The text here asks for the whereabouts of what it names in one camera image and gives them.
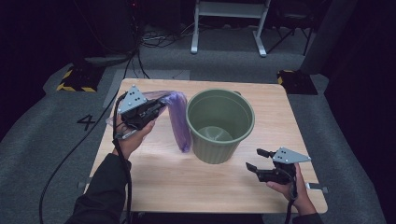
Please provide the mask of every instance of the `human hand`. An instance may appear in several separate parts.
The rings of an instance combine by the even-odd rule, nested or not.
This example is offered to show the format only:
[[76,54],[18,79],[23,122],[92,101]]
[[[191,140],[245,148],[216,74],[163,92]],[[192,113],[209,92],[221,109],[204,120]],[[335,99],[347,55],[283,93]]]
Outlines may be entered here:
[[[142,130],[135,132],[126,139],[119,139],[120,149],[125,160],[128,160],[131,154],[142,144],[143,139],[149,134],[155,124],[155,120],[150,121]],[[122,123],[120,115],[117,115],[117,133],[129,133],[126,124]],[[118,151],[114,148],[113,154],[119,155]]]
[[[300,216],[315,214],[317,212],[315,206],[312,204],[311,200],[308,197],[308,193],[306,191],[305,182],[303,179],[303,175],[301,174],[301,169],[299,163],[294,163],[296,167],[296,187],[298,197],[294,201],[294,206],[297,208],[297,211]],[[290,200],[290,187],[291,183],[287,185],[277,184],[275,182],[268,181],[266,184],[269,188],[276,190],[279,193],[282,193],[283,196],[289,201]]]

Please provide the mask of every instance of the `wooden table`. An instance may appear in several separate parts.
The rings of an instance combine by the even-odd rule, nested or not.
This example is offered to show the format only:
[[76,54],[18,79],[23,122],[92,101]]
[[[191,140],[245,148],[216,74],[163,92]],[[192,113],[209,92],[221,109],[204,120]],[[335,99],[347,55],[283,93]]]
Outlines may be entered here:
[[[241,142],[233,156],[223,164],[200,161],[192,150],[182,153],[173,135],[169,113],[164,111],[153,131],[130,158],[132,163],[132,210],[193,213],[284,213],[287,200],[260,183],[247,170],[245,162],[259,169],[273,169],[271,159],[258,156],[258,147],[276,151],[287,147],[307,154],[287,95],[280,85],[234,82],[124,79],[119,94],[135,84],[145,91],[182,91],[187,99],[209,88],[239,91],[251,103],[256,122],[250,136]],[[94,161],[91,176],[114,146],[112,130],[106,127]],[[304,180],[318,183],[311,162],[301,163]],[[327,211],[320,190],[308,190],[319,213]]]

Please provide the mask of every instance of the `yellow black hazard tape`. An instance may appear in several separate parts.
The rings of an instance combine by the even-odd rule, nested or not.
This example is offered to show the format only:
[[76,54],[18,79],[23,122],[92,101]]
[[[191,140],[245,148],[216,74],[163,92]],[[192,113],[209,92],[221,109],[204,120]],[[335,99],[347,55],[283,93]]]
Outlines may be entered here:
[[64,74],[57,91],[97,91],[105,68],[93,68],[90,71],[82,71],[70,67]]

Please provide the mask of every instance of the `black cable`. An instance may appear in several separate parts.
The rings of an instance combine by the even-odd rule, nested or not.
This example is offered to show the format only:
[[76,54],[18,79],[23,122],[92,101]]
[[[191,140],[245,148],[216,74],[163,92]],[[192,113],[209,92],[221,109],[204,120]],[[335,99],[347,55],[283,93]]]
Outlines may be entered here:
[[137,59],[139,61],[139,65],[140,65],[140,69],[142,69],[142,73],[143,75],[145,75],[145,77],[147,77],[148,79],[150,79],[149,75],[145,72],[145,70],[143,69],[143,64],[142,61],[140,60],[140,49],[137,50]]
[[[83,20],[84,20],[85,23],[87,24],[87,26],[88,26],[90,32],[92,33],[92,35],[93,35],[93,37],[96,39],[96,41],[99,43],[99,45],[100,45],[103,49],[106,49],[106,50],[108,50],[108,51],[110,51],[110,52],[113,52],[113,53],[116,53],[116,54],[124,55],[124,57],[121,58],[121,59],[109,60],[109,61],[105,61],[105,62],[88,62],[88,63],[91,63],[92,66],[94,66],[94,67],[108,67],[108,66],[113,66],[113,65],[116,65],[116,64],[124,63],[124,62],[128,61],[131,57],[134,56],[136,46],[138,46],[138,45],[135,45],[134,48],[131,49],[131,50],[129,50],[129,51],[117,51],[117,50],[114,50],[114,49],[110,49],[110,48],[108,48],[105,44],[103,44],[103,42],[99,39],[99,37],[97,36],[97,34],[93,31],[93,29],[92,29],[90,23],[88,22],[87,18],[86,18],[86,17],[84,16],[84,14],[82,13],[82,10],[81,10],[80,6],[77,4],[76,0],[73,0],[73,2],[74,2],[74,4],[75,4],[75,6],[76,6],[76,8],[77,8],[77,10],[78,10],[78,12],[79,12],[79,14],[81,15],[81,17],[83,18]],[[135,33],[134,39],[136,40],[136,42],[138,42],[137,28],[136,28],[136,24],[135,24],[134,17],[133,17],[133,21],[134,21],[134,33]]]
[[[125,66],[125,71],[124,71],[124,76],[123,78],[126,77],[126,72],[128,70],[128,65],[131,62],[132,58],[128,61],[127,65]],[[64,164],[64,162],[69,158],[69,156],[79,147],[79,145],[81,145],[81,143],[88,137],[88,135],[90,135],[90,133],[93,131],[93,129],[98,125],[99,121],[103,118],[103,116],[105,115],[105,113],[107,112],[107,110],[110,108],[111,103],[114,101],[114,99],[116,98],[118,92],[116,92],[113,96],[113,98],[110,100],[110,102],[108,103],[107,107],[105,108],[105,110],[102,112],[102,114],[100,115],[99,119],[97,120],[97,122],[95,122],[92,126],[92,128],[82,137],[82,139],[67,153],[67,155],[62,159],[62,161],[58,164],[58,166],[55,168],[55,170],[52,172],[51,176],[49,177],[49,180],[47,181],[45,187],[43,188],[43,191],[41,192],[41,196],[40,196],[40,201],[39,201],[39,205],[38,205],[38,216],[39,216],[39,220],[40,220],[40,224],[44,224],[44,220],[43,220],[43,201],[44,201],[44,196],[47,192],[47,189],[50,185],[50,181],[52,180],[53,177],[55,177],[56,173],[58,173],[59,169],[62,167],[62,165]]]
[[280,173],[286,175],[288,177],[288,179],[291,182],[291,187],[290,187],[290,200],[288,203],[288,211],[286,214],[286,220],[285,220],[285,224],[289,224],[290,222],[290,217],[291,217],[291,206],[294,204],[294,201],[296,200],[298,194],[297,194],[297,183],[295,180],[295,177],[291,176],[288,172],[284,171],[283,169],[280,168],[276,168],[277,171],[279,171]]

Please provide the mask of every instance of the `dark background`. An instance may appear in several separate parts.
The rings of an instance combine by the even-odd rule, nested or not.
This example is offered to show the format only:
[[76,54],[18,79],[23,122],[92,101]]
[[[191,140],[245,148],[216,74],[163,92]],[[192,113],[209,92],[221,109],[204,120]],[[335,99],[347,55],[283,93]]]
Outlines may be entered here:
[[[77,2],[102,40],[109,46],[114,44],[112,47],[119,50],[128,49],[130,43],[121,41],[116,45],[120,41],[114,42],[114,36],[108,36],[110,32],[98,25],[101,22],[95,23],[95,15],[98,14],[90,11],[92,8],[88,2]],[[154,2],[147,1],[143,7],[148,23],[177,32],[178,23],[192,22],[193,1]],[[172,7],[164,10],[168,9],[164,6],[166,4]],[[394,11],[396,6],[392,1],[358,1],[331,56],[321,69],[321,74],[329,78],[325,96],[334,117],[372,179],[389,223],[394,220],[390,209],[395,201],[392,190],[396,156]],[[131,30],[125,29],[126,26],[128,24],[116,26],[119,29],[112,33],[128,36]],[[46,80],[60,67],[71,63],[73,55],[101,57],[108,53],[95,40],[73,1],[3,1],[0,6],[0,38],[0,139],[26,110],[44,96],[42,87]]]

